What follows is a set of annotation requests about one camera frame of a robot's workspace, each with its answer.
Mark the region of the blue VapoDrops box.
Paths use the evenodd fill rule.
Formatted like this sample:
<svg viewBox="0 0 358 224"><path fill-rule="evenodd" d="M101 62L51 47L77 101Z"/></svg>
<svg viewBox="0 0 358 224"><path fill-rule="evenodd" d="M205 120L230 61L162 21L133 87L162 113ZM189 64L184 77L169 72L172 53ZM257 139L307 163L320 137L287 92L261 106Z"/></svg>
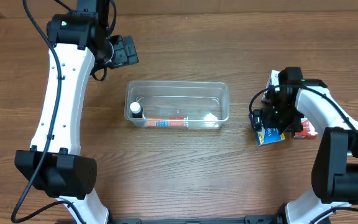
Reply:
<svg viewBox="0 0 358 224"><path fill-rule="evenodd" d="M258 146L276 143L285 140L284 134L280 134L278 128L264 128L260 115L249 113L252 129Z"/></svg>

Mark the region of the dark bottle white cap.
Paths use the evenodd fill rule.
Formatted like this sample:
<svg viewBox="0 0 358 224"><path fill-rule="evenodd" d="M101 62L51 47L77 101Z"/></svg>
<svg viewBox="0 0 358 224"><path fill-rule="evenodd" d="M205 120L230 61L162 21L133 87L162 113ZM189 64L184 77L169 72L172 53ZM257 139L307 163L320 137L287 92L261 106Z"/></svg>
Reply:
<svg viewBox="0 0 358 224"><path fill-rule="evenodd" d="M129 109L131 111L132 118L134 119L143 119L143 107L138 102L132 102L129 106Z"/></svg>

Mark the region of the orange tube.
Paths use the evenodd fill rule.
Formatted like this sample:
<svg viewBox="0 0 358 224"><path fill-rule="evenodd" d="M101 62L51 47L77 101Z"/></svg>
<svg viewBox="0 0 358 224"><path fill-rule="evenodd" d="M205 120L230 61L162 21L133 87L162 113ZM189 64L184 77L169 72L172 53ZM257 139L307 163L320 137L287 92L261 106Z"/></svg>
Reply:
<svg viewBox="0 0 358 224"><path fill-rule="evenodd" d="M188 117L151 117L145 119L148 128L187 128Z"/></svg>

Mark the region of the clear plastic container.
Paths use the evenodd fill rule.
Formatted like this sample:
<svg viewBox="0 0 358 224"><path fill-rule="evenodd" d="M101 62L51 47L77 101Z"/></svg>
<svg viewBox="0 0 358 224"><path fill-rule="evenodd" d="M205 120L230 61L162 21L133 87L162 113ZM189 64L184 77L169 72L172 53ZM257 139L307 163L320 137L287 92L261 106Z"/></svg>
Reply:
<svg viewBox="0 0 358 224"><path fill-rule="evenodd" d="M129 106L138 102L143 119L132 118ZM134 80L126 90L124 116L139 128L151 117L188 117L183 129L219 129L229 118L228 85L223 82Z"/></svg>

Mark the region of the red Haleon box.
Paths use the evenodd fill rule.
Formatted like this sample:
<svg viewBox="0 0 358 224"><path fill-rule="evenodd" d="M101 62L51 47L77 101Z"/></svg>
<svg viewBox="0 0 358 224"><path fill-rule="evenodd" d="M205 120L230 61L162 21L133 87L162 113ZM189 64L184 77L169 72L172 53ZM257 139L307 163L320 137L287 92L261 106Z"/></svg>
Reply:
<svg viewBox="0 0 358 224"><path fill-rule="evenodd" d="M301 118L301 125L303 129L300 132L292 133L293 138L314 139L318 137L318 132L308 118Z"/></svg>

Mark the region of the white medicine box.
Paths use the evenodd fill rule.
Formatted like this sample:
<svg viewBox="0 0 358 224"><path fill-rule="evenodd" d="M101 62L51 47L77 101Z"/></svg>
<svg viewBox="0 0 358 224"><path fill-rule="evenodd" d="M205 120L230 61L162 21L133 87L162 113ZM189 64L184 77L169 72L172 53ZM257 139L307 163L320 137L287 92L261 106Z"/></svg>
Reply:
<svg viewBox="0 0 358 224"><path fill-rule="evenodd" d="M266 83L266 88L270 87L270 86L277 86L279 85L279 79L278 79L278 75L279 75L280 71L278 70L272 70L267 83ZM263 95L262 95L262 102L264 103L270 103L270 99L269 99L269 92L266 91Z"/></svg>

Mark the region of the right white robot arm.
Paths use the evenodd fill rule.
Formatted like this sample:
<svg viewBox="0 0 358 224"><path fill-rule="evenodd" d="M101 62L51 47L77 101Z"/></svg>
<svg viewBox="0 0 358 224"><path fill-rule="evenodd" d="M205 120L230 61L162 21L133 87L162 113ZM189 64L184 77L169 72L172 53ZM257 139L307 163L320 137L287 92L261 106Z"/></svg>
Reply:
<svg viewBox="0 0 358 224"><path fill-rule="evenodd" d="M306 118L321 139L311 171L311 187L283 204L274 215L249 215L245 223L330 223L340 210L358 213L358 121L351 118L318 79L305 79L301 68L272 71L258 92L267 105L251 108L249 119L256 139L268 131L279 136L303 130Z"/></svg>

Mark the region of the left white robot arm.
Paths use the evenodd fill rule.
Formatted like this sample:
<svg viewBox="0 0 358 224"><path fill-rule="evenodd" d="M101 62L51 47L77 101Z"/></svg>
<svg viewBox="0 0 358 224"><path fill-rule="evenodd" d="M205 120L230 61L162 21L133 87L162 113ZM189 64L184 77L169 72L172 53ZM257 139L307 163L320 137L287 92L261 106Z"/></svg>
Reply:
<svg viewBox="0 0 358 224"><path fill-rule="evenodd" d="M116 16L114 0L78 1L40 31L49 49L42 114L30 148L15 155L27 187L65 206L75 223L113 221L94 187L97 163L81 155L80 123L88 80L139 61L132 37L113 34Z"/></svg>

